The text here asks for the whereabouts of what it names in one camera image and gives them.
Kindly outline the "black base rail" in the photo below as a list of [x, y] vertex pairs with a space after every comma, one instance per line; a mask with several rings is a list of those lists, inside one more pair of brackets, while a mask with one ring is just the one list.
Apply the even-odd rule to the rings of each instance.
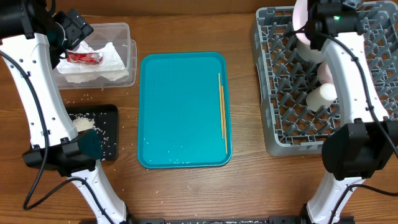
[[306, 224], [304, 218], [298, 216], [270, 216], [262, 219], [230, 219], [230, 220], [164, 220], [155, 219], [132, 219], [126, 223], [135, 224]]

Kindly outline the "white napkin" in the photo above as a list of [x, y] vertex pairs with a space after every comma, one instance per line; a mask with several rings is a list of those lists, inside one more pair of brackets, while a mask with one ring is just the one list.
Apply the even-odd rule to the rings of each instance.
[[76, 51], [78, 53], [98, 52], [102, 53], [103, 61], [97, 65], [83, 65], [69, 63], [66, 59], [61, 59], [57, 65], [60, 74], [65, 75], [67, 82], [83, 83], [103, 77], [109, 81], [116, 81], [129, 75], [122, 58], [116, 51], [112, 42], [108, 42], [103, 48], [93, 50], [85, 41], [82, 41]]

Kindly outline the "teal plastic tray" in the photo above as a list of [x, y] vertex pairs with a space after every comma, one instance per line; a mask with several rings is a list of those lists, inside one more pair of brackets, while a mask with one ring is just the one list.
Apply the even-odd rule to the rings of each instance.
[[[221, 135], [224, 88], [228, 154]], [[137, 159], [148, 169], [223, 166], [232, 157], [226, 61], [218, 52], [151, 54], [141, 62]]]

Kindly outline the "white paper cup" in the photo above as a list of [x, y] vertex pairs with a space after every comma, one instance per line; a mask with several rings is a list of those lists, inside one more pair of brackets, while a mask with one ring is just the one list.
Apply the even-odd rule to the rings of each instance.
[[306, 104], [312, 111], [317, 111], [321, 106], [329, 107], [336, 99], [334, 84], [325, 83], [307, 95]]

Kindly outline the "grey bowl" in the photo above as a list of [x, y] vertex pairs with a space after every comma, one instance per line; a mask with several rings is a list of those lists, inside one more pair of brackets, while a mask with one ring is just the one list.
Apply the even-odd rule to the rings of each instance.
[[297, 41], [296, 49], [298, 55], [306, 62], [322, 63], [324, 61], [321, 51], [312, 50], [309, 45], [300, 40]]

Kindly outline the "red snack wrapper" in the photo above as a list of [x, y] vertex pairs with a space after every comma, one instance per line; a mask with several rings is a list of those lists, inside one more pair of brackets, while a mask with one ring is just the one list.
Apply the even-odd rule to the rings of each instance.
[[103, 61], [102, 53], [90, 52], [90, 53], [78, 53], [69, 52], [67, 62], [78, 63], [83, 65], [97, 65]]

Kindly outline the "grey dishwasher rack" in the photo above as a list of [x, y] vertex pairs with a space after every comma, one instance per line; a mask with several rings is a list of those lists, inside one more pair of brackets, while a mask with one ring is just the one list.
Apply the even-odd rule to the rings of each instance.
[[[296, 49], [292, 6], [262, 7], [251, 28], [253, 60], [261, 89], [261, 118], [267, 152], [272, 156], [320, 154], [324, 140], [340, 127], [337, 101], [312, 111], [307, 95], [321, 83], [316, 62]], [[365, 54], [378, 97], [397, 119], [397, 4], [365, 2], [358, 8], [365, 31]]]

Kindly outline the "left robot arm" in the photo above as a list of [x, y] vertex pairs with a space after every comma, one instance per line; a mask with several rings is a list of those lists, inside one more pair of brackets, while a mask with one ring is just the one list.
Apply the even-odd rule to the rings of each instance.
[[66, 183], [74, 184], [98, 223], [134, 223], [104, 173], [96, 131], [77, 130], [53, 78], [59, 62], [92, 32], [79, 13], [56, 11], [55, 2], [1, 2], [1, 56], [30, 129], [25, 164], [39, 172], [55, 170]]

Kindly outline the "white plate with rice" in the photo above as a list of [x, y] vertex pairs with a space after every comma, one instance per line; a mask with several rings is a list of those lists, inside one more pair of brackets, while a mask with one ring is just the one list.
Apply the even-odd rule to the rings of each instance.
[[[299, 30], [308, 21], [308, 0], [296, 0], [293, 14], [292, 14], [292, 27], [293, 30]], [[310, 45], [310, 40], [304, 33], [296, 34], [301, 43], [305, 45]]]

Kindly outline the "small pink bowl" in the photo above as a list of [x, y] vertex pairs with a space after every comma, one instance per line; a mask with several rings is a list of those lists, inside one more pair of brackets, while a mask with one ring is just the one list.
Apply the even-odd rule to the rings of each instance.
[[333, 76], [326, 62], [322, 62], [317, 70], [318, 81], [323, 85], [326, 83], [334, 84]]

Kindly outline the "black plastic tray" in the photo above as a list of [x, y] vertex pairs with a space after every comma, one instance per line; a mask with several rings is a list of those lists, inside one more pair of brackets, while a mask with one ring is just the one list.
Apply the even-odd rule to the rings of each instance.
[[74, 106], [66, 108], [66, 111], [69, 116], [88, 114], [89, 118], [94, 118], [95, 125], [106, 131], [105, 136], [108, 137], [108, 140], [101, 144], [101, 160], [115, 161], [118, 158], [119, 113], [115, 105]]

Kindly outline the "pile of rice grains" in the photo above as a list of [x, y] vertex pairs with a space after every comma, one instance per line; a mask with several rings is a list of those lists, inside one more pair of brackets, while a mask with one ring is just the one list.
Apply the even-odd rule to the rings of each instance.
[[105, 143], [108, 137], [105, 136], [106, 131], [95, 125], [95, 119], [89, 118], [88, 114], [70, 114], [72, 123], [76, 126], [77, 131], [85, 131], [87, 129], [94, 129], [96, 134], [101, 139], [101, 143]]

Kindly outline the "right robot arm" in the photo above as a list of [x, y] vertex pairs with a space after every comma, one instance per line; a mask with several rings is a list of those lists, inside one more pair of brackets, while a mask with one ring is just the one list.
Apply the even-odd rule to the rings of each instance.
[[307, 223], [353, 223], [340, 213], [358, 188], [382, 194], [364, 182], [397, 154], [397, 121], [388, 118], [366, 61], [360, 1], [297, 1], [294, 32], [322, 53], [340, 107], [340, 128], [322, 146], [325, 175], [303, 207]]

